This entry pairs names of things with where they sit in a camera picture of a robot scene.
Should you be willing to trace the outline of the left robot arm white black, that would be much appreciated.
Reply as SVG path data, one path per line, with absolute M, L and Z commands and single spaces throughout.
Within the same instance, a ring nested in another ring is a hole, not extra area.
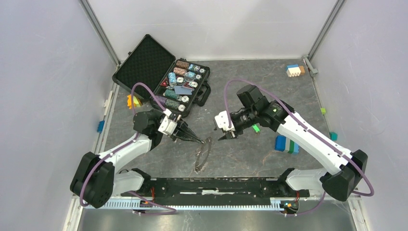
M 83 207 L 102 207 L 113 195 L 137 193 L 146 196 L 151 183 L 142 174 L 119 170 L 142 154 L 153 150 L 163 136 L 173 141 L 203 143 L 181 118 L 166 109 L 138 112 L 133 116 L 135 134 L 116 147 L 99 154 L 83 155 L 70 184 L 70 191 L 80 199 Z

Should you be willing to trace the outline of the green key tag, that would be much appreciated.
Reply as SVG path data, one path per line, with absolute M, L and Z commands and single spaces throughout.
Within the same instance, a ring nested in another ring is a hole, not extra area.
M 259 128 L 256 124 L 252 125 L 252 128 L 253 128 L 253 130 L 254 130 L 255 133 L 259 133 L 259 132 L 260 132 L 260 128 Z

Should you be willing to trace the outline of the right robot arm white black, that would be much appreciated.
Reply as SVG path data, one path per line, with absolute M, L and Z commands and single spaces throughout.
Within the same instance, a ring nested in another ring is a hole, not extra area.
M 291 196 L 299 190 L 324 191 L 342 202 L 352 194 L 373 196 L 372 185 L 369 193 L 355 190 L 361 180 L 367 180 L 368 155 L 364 151 L 353 152 L 332 141 L 287 103 L 279 98 L 269 101 L 257 86 L 246 85 L 237 96 L 243 105 L 239 111 L 225 110 L 214 118 L 216 127 L 223 131 L 223 140 L 236 139 L 244 129 L 259 124 L 293 141 L 322 165 L 321 169 L 290 170 L 278 183 L 281 195 Z

